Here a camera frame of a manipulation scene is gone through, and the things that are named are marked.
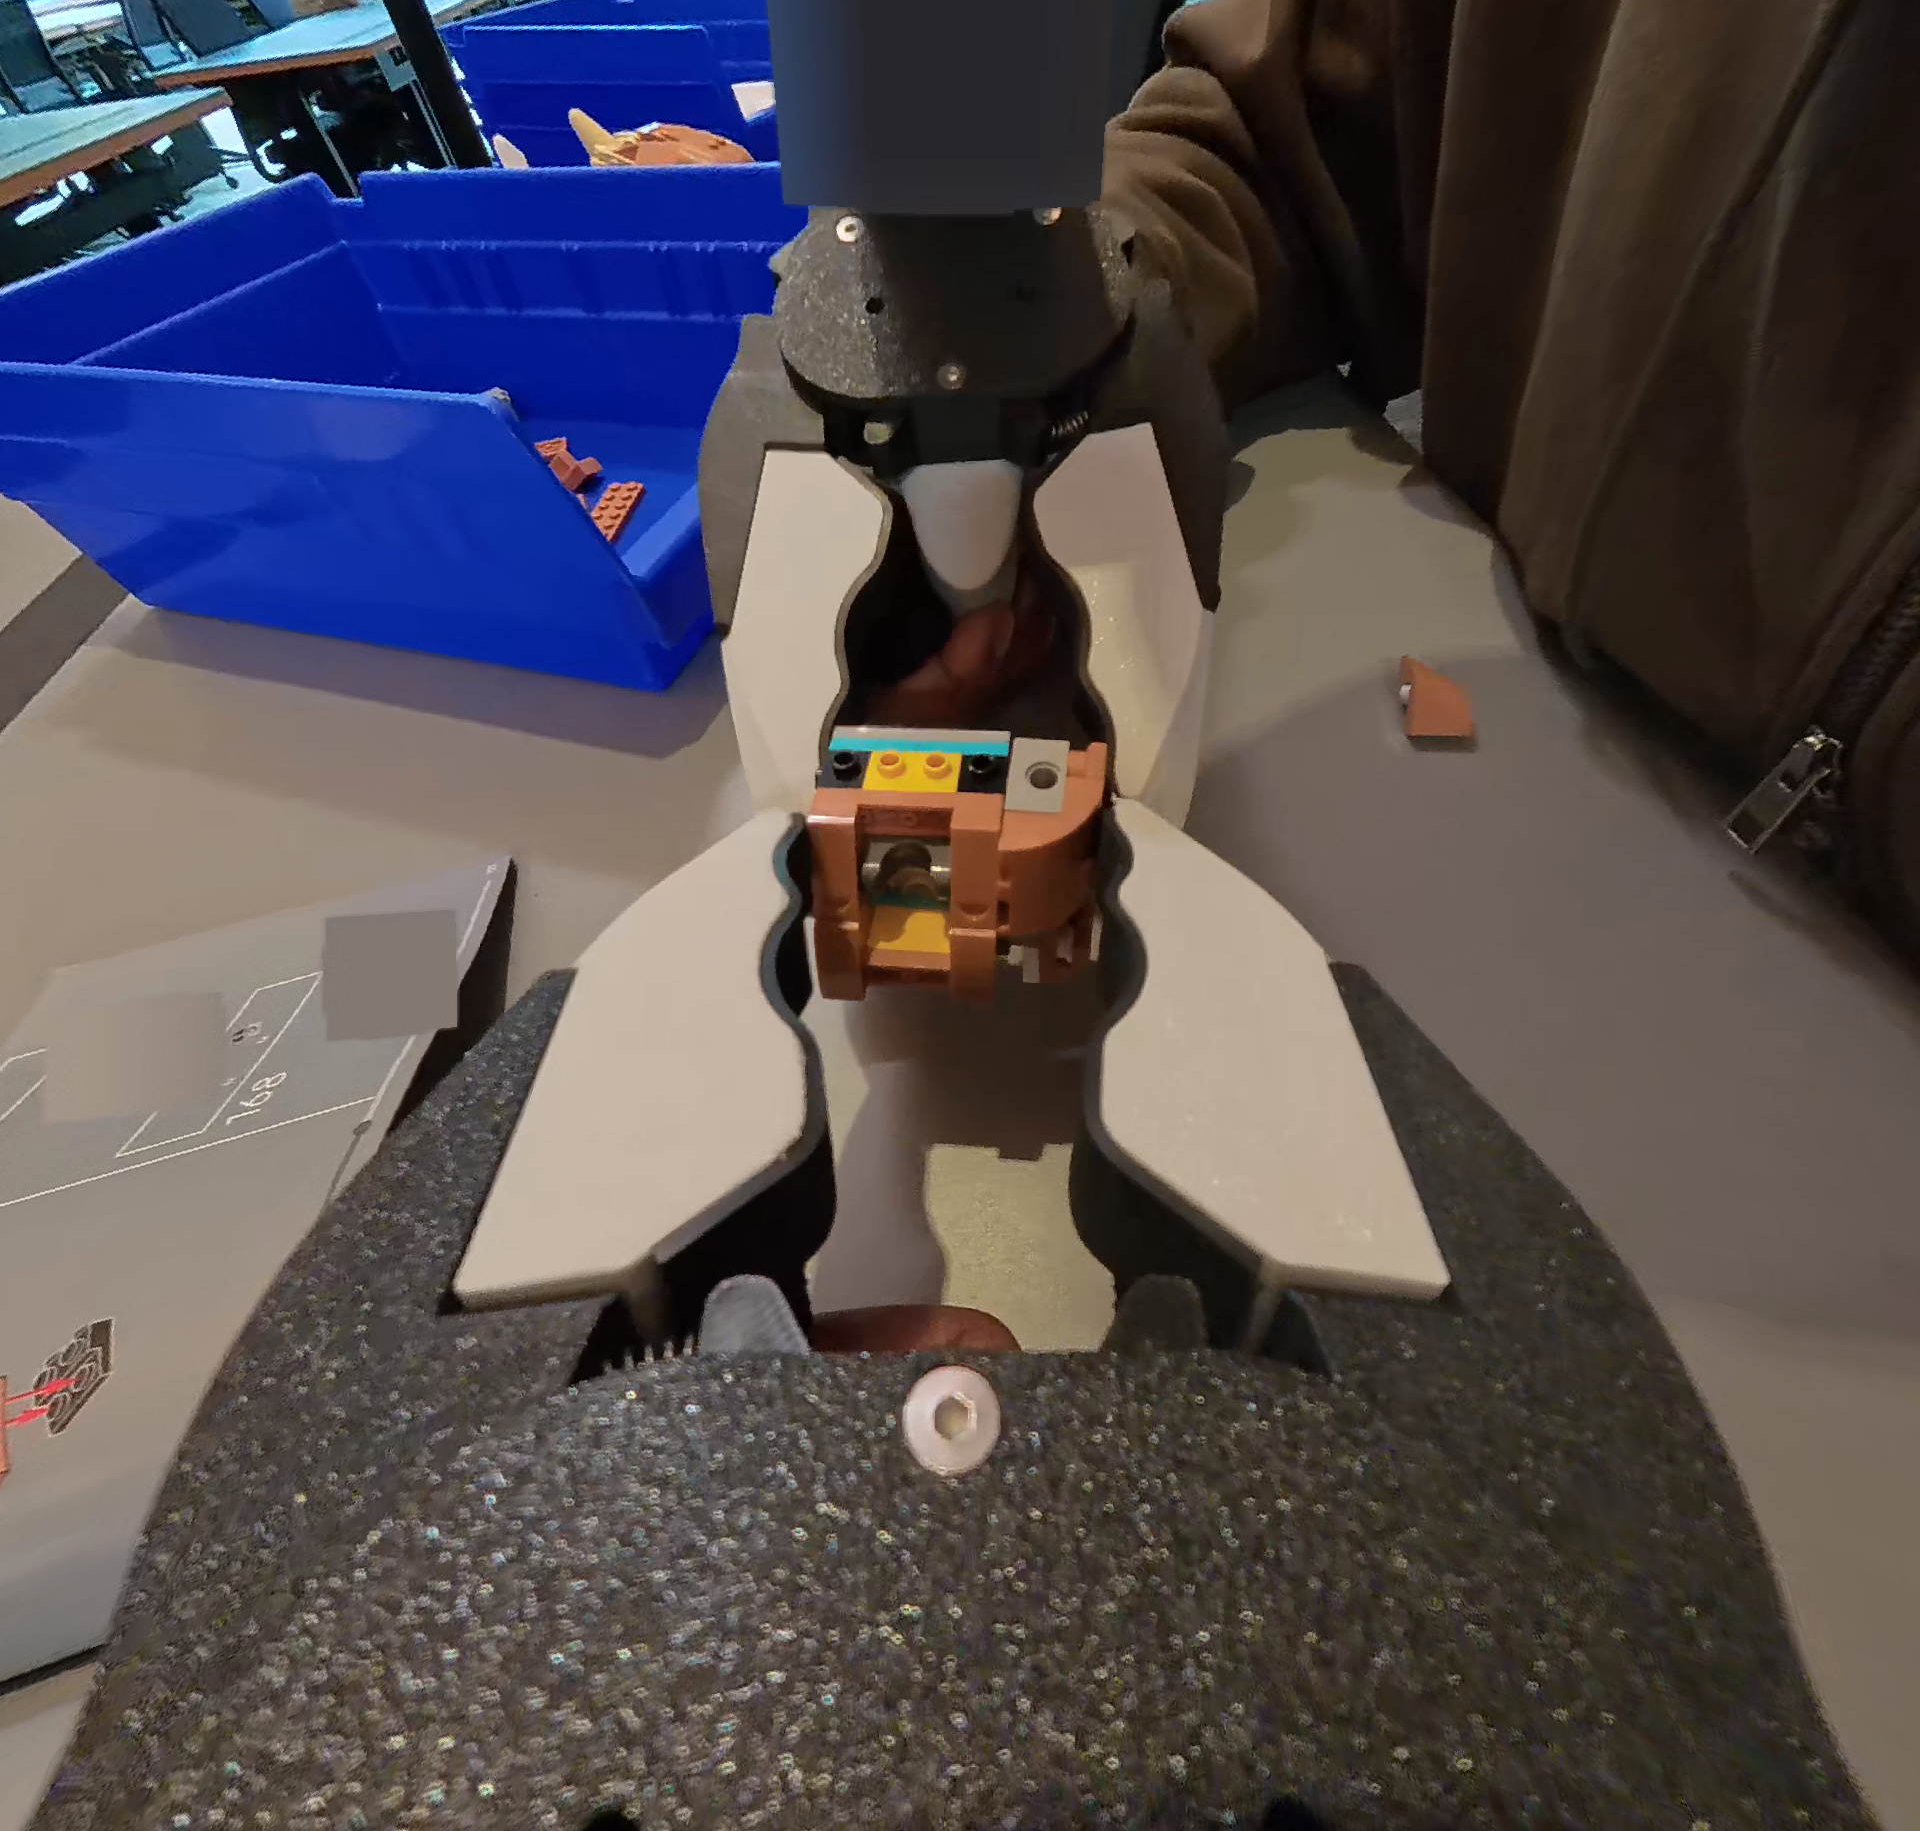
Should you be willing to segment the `brown background desk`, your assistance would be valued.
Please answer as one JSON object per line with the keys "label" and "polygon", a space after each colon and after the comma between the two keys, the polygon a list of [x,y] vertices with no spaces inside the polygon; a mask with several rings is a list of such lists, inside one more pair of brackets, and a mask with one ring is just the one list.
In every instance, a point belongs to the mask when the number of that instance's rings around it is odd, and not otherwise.
{"label": "brown background desk", "polygon": [[[449,23],[449,20],[499,9],[499,7],[520,7],[520,0],[424,0],[433,23]],[[264,36],[251,36],[197,61],[157,65],[148,84],[157,88],[241,88],[251,79],[303,79],[321,65],[374,61],[384,49],[400,49],[400,23],[374,0],[358,9],[331,9],[331,13],[273,23]]]}
{"label": "brown background desk", "polygon": [[157,144],[228,108],[221,88],[160,88],[139,100],[67,102],[0,118],[0,207],[22,207],[56,182]]}

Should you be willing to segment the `grey instruction booklet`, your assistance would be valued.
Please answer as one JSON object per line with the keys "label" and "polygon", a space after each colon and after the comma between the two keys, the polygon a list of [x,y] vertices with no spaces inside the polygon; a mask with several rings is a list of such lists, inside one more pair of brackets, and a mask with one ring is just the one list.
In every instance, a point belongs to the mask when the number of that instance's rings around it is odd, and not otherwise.
{"label": "grey instruction booklet", "polygon": [[[0,1676],[111,1639],[231,1334],[504,1003],[515,858],[56,968],[0,1067]],[[341,915],[449,915],[462,1021],[329,1035]]]}

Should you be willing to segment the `colourful toy brick build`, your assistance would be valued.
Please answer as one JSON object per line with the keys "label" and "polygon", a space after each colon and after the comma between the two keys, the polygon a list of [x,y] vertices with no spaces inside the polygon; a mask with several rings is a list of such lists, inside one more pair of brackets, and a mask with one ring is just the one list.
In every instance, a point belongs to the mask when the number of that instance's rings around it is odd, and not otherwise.
{"label": "colourful toy brick build", "polygon": [[825,1000],[1073,975],[1098,947],[1103,811],[1106,746],[839,724],[810,807]]}

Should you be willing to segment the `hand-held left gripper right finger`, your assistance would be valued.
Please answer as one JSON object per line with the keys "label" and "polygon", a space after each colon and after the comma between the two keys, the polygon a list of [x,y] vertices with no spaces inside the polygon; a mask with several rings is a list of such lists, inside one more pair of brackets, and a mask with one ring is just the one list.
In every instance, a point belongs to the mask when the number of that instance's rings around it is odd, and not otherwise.
{"label": "hand-held left gripper right finger", "polygon": [[1083,1160],[1127,1207],[1120,1281],[1193,1278],[1217,1346],[1261,1346],[1284,1293],[1443,1300],[1324,947],[1136,796],[1106,811],[1103,874]]}

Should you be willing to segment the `person's right hand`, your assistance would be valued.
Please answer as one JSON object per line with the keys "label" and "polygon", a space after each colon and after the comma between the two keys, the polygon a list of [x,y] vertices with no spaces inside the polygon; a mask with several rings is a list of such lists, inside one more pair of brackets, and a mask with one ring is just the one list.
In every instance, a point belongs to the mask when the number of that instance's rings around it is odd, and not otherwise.
{"label": "person's right hand", "polygon": [[975,606],[947,643],[870,700],[870,724],[902,728],[995,728],[1003,701],[1042,676],[1054,646],[1054,620],[1036,578],[1015,578],[1009,599]]}

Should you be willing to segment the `brown brick figure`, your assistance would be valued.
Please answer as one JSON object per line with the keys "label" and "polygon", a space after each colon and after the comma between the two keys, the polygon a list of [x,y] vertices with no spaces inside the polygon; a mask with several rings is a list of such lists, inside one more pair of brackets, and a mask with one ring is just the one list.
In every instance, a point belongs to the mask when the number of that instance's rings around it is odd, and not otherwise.
{"label": "brown brick figure", "polygon": [[692,126],[637,126],[607,131],[584,108],[566,112],[591,165],[753,165],[758,155],[738,141],[692,131]]}

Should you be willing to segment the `pile of loose bricks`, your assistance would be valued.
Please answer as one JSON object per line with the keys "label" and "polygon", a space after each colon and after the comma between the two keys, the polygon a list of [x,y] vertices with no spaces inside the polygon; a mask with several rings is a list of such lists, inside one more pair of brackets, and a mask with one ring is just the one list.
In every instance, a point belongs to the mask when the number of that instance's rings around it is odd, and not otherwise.
{"label": "pile of loose bricks", "polygon": [[540,460],[554,481],[584,508],[596,530],[618,548],[619,530],[637,524],[647,484],[613,474],[596,457],[576,457],[566,432],[542,432]]}

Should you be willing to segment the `person's left hand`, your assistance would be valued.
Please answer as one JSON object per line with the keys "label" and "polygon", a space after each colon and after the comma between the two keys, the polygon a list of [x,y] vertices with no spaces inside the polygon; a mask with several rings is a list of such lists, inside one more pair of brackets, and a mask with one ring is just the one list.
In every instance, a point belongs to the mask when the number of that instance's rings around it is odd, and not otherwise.
{"label": "person's left hand", "polygon": [[875,1305],[811,1312],[811,1352],[825,1354],[1015,1354],[1020,1341],[1003,1316],[955,1305]]}

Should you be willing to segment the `grey desk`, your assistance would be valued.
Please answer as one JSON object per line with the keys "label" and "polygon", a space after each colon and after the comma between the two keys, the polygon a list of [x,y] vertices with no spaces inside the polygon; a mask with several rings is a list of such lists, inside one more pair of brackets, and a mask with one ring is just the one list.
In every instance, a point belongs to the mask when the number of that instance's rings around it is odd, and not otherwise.
{"label": "grey desk", "polygon": [[[6,724],[6,1028],[56,968],[520,858],[515,975],[576,962],[753,791],[720,658],[669,694],[157,616],[6,508],[88,643]],[[1398,668],[1477,701],[1405,737]],[[1550,663],[1480,528],[1313,383],[1239,419],[1193,831],[1363,962],[1577,1193],[1695,1367],[1799,1657],[1914,1824],[1914,981]]]}

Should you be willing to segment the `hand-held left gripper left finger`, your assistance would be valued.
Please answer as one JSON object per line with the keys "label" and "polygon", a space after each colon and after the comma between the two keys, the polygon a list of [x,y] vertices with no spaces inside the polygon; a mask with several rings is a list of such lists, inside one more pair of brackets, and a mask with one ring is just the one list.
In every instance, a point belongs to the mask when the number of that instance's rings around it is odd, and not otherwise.
{"label": "hand-held left gripper left finger", "polygon": [[796,858],[804,821],[758,811],[591,940],[449,1278],[462,1308],[637,1293],[762,1193],[791,1266],[825,1245]]}

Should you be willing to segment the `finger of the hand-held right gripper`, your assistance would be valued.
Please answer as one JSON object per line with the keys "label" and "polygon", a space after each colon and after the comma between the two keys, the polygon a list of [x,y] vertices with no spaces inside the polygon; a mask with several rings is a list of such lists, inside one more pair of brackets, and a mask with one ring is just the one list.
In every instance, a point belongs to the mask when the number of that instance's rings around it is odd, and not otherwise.
{"label": "finger of the hand-held right gripper", "polygon": [[1036,493],[1036,530],[1086,616],[1086,682],[1115,728],[1115,786],[1188,827],[1213,671],[1158,439],[1151,422],[1083,432]]}
{"label": "finger of the hand-held right gripper", "polygon": [[897,501],[830,452],[768,452],[725,694],[758,811],[810,811],[848,694],[843,627],[875,578]]}

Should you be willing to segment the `small brown slope brick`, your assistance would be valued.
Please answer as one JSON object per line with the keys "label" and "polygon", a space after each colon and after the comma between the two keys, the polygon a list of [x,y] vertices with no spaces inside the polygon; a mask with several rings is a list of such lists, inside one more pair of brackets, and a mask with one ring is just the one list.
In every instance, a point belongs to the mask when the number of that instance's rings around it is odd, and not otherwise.
{"label": "small brown slope brick", "polygon": [[1471,748],[1477,746],[1477,701],[1471,694],[1417,663],[1417,658],[1405,658],[1398,668],[1398,706],[1405,706],[1405,737],[1409,746],[1429,746],[1429,748]]}

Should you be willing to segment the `person's brown jacket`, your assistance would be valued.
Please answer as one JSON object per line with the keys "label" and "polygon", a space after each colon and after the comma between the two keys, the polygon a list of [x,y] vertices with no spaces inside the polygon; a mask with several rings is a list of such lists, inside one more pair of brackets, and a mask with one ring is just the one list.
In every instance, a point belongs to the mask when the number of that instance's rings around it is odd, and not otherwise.
{"label": "person's brown jacket", "polygon": [[1914,0],[1417,0],[1429,460],[1735,831],[1914,936]]}

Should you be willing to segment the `person's right forearm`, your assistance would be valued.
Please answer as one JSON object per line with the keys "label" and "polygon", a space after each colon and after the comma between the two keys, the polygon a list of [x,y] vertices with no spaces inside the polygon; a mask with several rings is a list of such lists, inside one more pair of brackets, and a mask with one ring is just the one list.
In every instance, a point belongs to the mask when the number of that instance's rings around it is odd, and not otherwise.
{"label": "person's right forearm", "polygon": [[1417,387],[1455,0],[1201,0],[1106,126],[1103,200],[1221,402],[1348,368]]}

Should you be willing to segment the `blue plastic bin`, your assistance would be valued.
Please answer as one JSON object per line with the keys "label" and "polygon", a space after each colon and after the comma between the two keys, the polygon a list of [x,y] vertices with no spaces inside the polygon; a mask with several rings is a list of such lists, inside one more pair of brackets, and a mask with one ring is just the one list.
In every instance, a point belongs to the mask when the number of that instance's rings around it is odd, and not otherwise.
{"label": "blue plastic bin", "polygon": [[446,23],[481,131],[530,165],[591,165],[568,112],[607,131],[691,126],[774,165],[779,108],[768,0],[532,0]]}
{"label": "blue plastic bin", "polygon": [[[13,282],[0,481],[157,612],[665,694],[709,643],[697,432],[783,165],[253,191]],[[647,501],[613,548],[540,460]]]}

